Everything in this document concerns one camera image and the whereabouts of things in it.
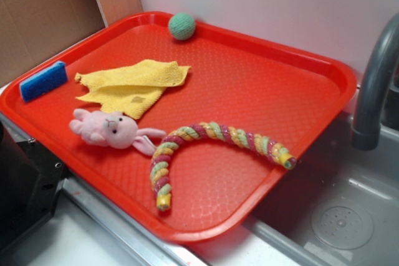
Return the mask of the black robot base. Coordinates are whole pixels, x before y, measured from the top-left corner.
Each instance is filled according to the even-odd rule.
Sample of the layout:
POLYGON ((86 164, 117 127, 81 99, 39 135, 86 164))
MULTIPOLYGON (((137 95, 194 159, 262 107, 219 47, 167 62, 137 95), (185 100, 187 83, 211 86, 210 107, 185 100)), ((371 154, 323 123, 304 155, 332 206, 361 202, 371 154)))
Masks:
POLYGON ((1 124, 1 253, 55 214, 67 168, 36 140, 15 141, 1 124))

